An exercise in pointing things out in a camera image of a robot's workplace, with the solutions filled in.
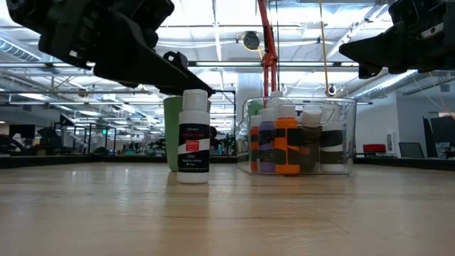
security camera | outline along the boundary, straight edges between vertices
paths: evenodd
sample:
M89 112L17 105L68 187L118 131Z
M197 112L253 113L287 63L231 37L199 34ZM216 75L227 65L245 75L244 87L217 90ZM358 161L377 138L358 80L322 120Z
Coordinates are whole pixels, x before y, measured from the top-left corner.
M328 88L328 95L330 97L333 97L333 96L335 96L335 94L336 94L336 87L335 87L335 85L331 84L331 86Z

black cable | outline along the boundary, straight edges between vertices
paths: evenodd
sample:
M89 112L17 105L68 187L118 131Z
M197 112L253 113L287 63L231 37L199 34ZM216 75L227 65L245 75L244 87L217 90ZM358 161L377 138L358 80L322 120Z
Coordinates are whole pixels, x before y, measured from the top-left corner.
M279 22L278 22L278 1L275 0L275 11L277 12L277 40L278 40L278 55L277 55L277 68L278 68L278 85L279 85Z

red label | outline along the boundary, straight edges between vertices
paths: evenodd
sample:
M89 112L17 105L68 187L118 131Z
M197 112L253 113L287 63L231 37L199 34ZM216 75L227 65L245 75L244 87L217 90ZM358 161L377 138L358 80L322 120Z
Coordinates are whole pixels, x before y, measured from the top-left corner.
M186 141L186 151L199 152L199 141Z

orange paint bottle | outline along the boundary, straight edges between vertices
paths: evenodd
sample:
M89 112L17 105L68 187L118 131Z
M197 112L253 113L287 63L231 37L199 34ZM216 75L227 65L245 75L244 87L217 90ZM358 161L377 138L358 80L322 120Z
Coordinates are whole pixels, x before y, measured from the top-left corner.
M251 117L250 131L250 171L257 174L257 162L259 160L259 124L261 117L255 115Z
M281 106L275 121L275 171L281 175L300 173L299 121L294 106Z

desk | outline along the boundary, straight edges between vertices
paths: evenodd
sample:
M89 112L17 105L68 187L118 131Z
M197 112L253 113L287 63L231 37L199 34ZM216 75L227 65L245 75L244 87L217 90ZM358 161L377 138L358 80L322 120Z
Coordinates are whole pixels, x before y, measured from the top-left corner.
M453 255L455 173L355 166L352 176L250 176L165 164L0 171L2 255Z

